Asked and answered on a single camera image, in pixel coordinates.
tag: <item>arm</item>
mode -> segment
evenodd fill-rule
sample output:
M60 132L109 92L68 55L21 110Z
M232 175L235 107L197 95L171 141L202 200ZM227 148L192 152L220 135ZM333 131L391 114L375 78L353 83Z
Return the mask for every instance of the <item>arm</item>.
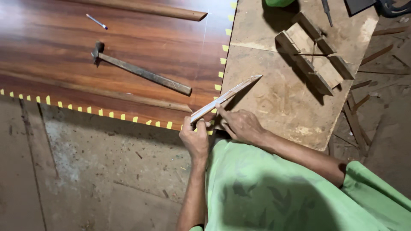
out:
M177 221L177 231L189 231L196 225L203 225L206 217L206 163L208 158L208 135L204 120L197 122L197 132L190 125L190 117L184 118L180 131L183 141L191 157L191 172L185 192L184 201Z
M286 160L314 171L337 187L342 186L346 166L344 161L326 156L317 150L307 148L265 130L258 122L257 117L249 111L225 111L220 104L217 104L216 108L225 120L222 122L222 126L233 139L254 145L269 153L275 153Z

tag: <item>yellow tape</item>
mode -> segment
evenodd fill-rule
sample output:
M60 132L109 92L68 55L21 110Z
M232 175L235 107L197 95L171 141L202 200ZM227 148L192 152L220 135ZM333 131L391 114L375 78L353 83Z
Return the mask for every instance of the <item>yellow tape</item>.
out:
M231 8L236 9L237 8L237 3L236 2L230 2L230 6L231 6Z

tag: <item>plywood sheet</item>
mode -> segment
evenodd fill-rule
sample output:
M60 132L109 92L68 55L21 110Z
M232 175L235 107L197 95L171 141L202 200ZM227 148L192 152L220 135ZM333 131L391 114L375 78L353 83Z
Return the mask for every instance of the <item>plywood sheet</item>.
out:
M44 231L20 103L0 96L0 230Z
M269 7L265 1L238 4L231 45L277 51L274 38L292 26L291 19L304 12L324 34L337 55L347 63L360 64L378 22L375 9L368 8L349 17L344 1L328 0L334 26L330 27L321 1L295 1L285 8Z
M358 68L349 66L353 72ZM321 95L288 55L231 45L222 93L257 74L264 76L228 108L249 110L273 133L324 151L352 81L334 88L333 97Z
M168 1L208 12L200 22L66 1L0 0L0 68L42 78L188 104L195 111L219 96L236 2ZM104 30L85 16L108 26ZM111 64L93 64L95 41L104 54L193 88L190 97ZM37 100L102 116L181 129L184 116L170 109L133 104L0 76L4 95Z
M119 184L113 185L110 231L173 231L181 205Z

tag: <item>green cloth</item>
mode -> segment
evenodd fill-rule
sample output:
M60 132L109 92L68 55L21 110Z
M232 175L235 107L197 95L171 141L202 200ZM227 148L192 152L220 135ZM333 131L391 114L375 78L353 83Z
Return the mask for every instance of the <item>green cloth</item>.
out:
M221 140L206 189L206 231L411 230L411 201L356 161L338 189L301 165Z
M294 0L266 0L269 7L286 7L290 5Z

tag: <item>person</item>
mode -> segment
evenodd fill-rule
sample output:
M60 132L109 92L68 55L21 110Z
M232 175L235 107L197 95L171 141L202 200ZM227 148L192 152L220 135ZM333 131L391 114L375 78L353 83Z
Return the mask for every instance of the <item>person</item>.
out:
M176 230L411 230L411 201L360 162L279 137L251 112L216 108L232 139L210 155L208 123L195 132L184 119L192 168Z

